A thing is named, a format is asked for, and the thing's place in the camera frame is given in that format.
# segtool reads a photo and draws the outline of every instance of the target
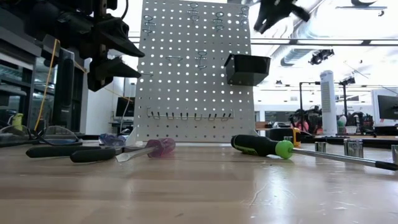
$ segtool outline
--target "table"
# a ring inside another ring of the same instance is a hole
[[[398,223],[393,171],[230,147],[179,146],[168,158],[95,164],[30,159],[27,148],[0,149],[3,224]],[[343,154],[341,146],[327,151]],[[382,149],[364,155],[391,159]]]

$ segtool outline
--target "orange cable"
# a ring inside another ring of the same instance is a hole
[[[54,47],[52,49],[52,56],[51,56],[49,74],[47,75],[47,81],[45,82],[43,100],[42,100],[42,104],[40,106],[39,116],[37,117],[37,120],[36,120],[36,125],[35,125],[35,129],[34,129],[35,131],[36,131],[38,125],[39,125],[39,121],[40,121],[40,118],[42,117],[42,113],[43,113],[44,101],[45,101],[45,96],[47,94],[47,88],[49,87],[49,81],[50,81],[50,77],[51,77],[52,65],[54,63],[54,56],[55,56],[55,49],[57,48],[57,42],[59,42],[59,40],[55,39],[54,40]]]

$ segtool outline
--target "black cable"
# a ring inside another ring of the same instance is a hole
[[[128,10],[129,10],[129,0],[126,0],[126,8],[124,9],[124,13],[123,13],[123,15],[121,17],[122,19],[125,18]]]

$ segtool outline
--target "computer monitor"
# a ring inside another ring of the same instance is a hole
[[[398,96],[378,95],[380,119],[398,120]]]
[[[124,117],[132,117],[134,116],[134,103],[135,103],[135,98],[134,97],[130,97],[130,101],[128,101],[127,99],[123,98],[123,97],[119,97],[118,98],[118,105],[116,107],[116,116],[117,117],[122,117],[124,110],[126,109],[127,106],[127,110],[126,110],[126,114],[124,115]]]

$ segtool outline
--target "white pegboard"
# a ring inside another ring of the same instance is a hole
[[[143,74],[136,89],[138,140],[229,142],[254,129],[252,87],[228,85],[223,66],[230,53],[251,53],[243,16],[248,12],[242,7],[144,0],[141,27],[149,33],[142,32],[139,44],[146,56],[138,64]],[[222,22],[213,22],[217,12],[224,14]],[[199,51],[207,53],[206,59],[197,59]]]

